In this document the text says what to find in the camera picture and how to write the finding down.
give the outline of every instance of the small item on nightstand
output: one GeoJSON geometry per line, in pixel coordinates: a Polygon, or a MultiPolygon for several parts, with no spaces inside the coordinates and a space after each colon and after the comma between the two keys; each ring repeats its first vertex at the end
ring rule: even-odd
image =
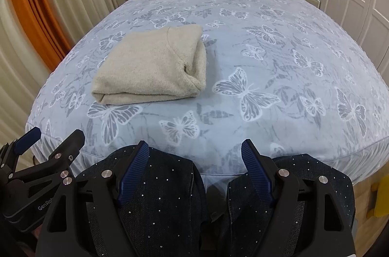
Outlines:
{"type": "Polygon", "coordinates": [[[375,208],[367,212],[366,218],[372,216],[381,217],[389,214],[389,175],[383,177],[380,182],[371,186],[371,191],[377,191],[377,200],[375,208]]]}

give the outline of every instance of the bed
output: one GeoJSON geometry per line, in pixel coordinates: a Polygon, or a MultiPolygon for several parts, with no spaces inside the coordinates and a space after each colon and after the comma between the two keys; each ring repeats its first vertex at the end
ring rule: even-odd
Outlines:
{"type": "Polygon", "coordinates": [[[86,136],[76,174],[145,140],[187,157],[205,187],[225,195],[246,171],[240,145],[267,156],[307,153],[354,183],[389,159],[388,87],[363,50],[304,0],[129,0],[92,29],[40,90],[26,124],[38,126],[39,161],[75,129],[86,136]],[[131,31],[197,23],[207,88],[196,98],[103,106],[91,82],[131,31]],[[195,131],[185,131],[192,125],[195,131]]]}

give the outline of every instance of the mattress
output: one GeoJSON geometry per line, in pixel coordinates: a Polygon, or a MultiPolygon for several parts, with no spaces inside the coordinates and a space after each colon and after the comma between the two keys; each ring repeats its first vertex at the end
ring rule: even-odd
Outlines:
{"type": "Polygon", "coordinates": [[[81,129],[86,141],[72,165],[76,174],[145,140],[193,160],[206,188],[223,197],[227,183],[246,171],[240,146],[247,138],[263,155],[307,153],[354,183],[368,177],[389,158],[388,99],[363,50],[304,0],[129,0],[50,75],[26,130],[41,129],[33,152],[42,162],[81,129]],[[95,102],[93,76],[124,35],[191,23],[202,26],[207,50],[207,87],[198,97],[95,102]]]}

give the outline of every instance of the screw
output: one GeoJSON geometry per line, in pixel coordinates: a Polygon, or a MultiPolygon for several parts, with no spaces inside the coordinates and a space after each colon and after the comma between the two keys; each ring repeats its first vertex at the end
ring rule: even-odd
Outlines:
{"type": "Polygon", "coordinates": [[[101,173],[101,176],[102,176],[103,178],[111,177],[111,176],[112,176],[112,171],[110,171],[109,169],[104,170],[104,171],[101,173]]]}
{"type": "Polygon", "coordinates": [[[289,176],[289,172],[286,170],[286,169],[280,169],[278,171],[279,175],[282,176],[282,177],[288,177],[289,176]]]}
{"type": "Polygon", "coordinates": [[[61,178],[66,178],[68,175],[69,175],[69,172],[68,172],[67,170],[64,170],[64,171],[61,173],[61,178]]]}
{"type": "Polygon", "coordinates": [[[328,178],[326,176],[320,176],[318,178],[318,180],[321,182],[321,183],[327,183],[328,182],[328,178]]]}
{"type": "Polygon", "coordinates": [[[70,185],[73,179],[71,177],[66,177],[62,182],[65,186],[70,185]]]}

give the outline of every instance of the beige knit sweater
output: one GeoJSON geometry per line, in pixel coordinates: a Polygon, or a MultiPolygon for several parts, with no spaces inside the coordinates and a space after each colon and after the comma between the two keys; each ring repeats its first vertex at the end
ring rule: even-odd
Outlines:
{"type": "Polygon", "coordinates": [[[207,65],[201,34],[196,24],[127,34],[98,69],[92,95],[102,104],[197,96],[207,65]]]}

